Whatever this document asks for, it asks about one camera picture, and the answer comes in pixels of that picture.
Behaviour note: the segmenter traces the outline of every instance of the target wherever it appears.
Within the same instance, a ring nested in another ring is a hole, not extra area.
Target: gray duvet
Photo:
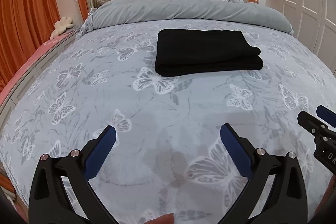
[[[107,17],[115,24],[101,29],[104,22],[93,20],[96,30],[60,54],[11,113],[0,160],[24,202],[41,154],[81,149],[109,124],[117,143],[90,184],[119,223],[144,223],[165,213],[175,213],[177,224],[217,223],[246,183],[219,139],[228,122],[255,147],[297,154],[311,217],[331,173],[314,159],[313,137],[296,118],[301,110],[314,114],[320,104],[336,109],[330,70],[274,29],[206,19],[118,25],[125,14]],[[161,77],[154,62],[157,34],[165,28],[241,30],[261,49],[264,67]],[[82,214],[68,180],[64,185]]]
[[[283,14],[256,3],[218,0],[112,0],[89,15],[77,38],[109,26],[180,18],[233,21],[293,33],[292,26]]]

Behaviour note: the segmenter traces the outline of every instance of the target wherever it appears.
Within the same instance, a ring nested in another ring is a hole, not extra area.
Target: bed
[[[260,48],[264,66],[161,77],[154,71],[156,42],[166,28],[240,30]],[[296,119],[302,110],[315,114],[320,104],[335,110],[336,79],[290,33],[283,15],[255,3],[109,1],[18,102],[0,140],[0,160],[28,204],[41,154],[81,149],[109,124],[117,142],[90,184],[119,223],[174,213],[176,223],[211,224],[246,183],[219,139],[228,122],[254,147],[296,153],[311,218],[332,174],[314,159],[313,137]],[[272,177],[253,214],[262,209],[271,183]]]

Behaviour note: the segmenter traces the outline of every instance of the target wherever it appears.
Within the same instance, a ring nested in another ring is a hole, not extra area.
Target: silver bolt
[[[265,151],[265,149],[258,148],[258,149],[257,149],[257,154],[260,155],[260,156],[263,156],[263,155],[266,154],[266,151]]]
[[[41,156],[41,160],[46,160],[48,157],[49,157],[48,154],[43,154],[43,155]]]
[[[296,155],[294,152],[289,152],[288,153],[288,156],[291,158],[291,159],[295,159],[296,158]]]
[[[70,155],[71,155],[72,157],[77,157],[77,156],[79,155],[79,150],[77,150],[77,149],[72,150],[71,153],[70,153]]]

